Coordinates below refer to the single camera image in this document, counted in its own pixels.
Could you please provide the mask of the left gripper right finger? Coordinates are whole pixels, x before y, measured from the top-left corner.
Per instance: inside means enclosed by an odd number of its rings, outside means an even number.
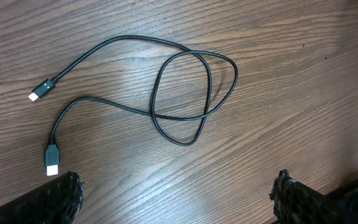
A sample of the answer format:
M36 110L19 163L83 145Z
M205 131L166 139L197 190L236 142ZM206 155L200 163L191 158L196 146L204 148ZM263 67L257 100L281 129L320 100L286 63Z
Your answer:
M269 194L274 201L276 223L358 224L358 213L350 213L335 201L302 184L284 169L279 172Z

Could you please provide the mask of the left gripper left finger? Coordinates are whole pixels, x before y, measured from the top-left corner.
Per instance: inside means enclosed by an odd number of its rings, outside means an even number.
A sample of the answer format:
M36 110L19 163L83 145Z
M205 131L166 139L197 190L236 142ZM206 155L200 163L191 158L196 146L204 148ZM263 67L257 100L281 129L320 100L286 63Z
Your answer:
M68 171L0 206L0 224L73 223L83 200L79 174Z

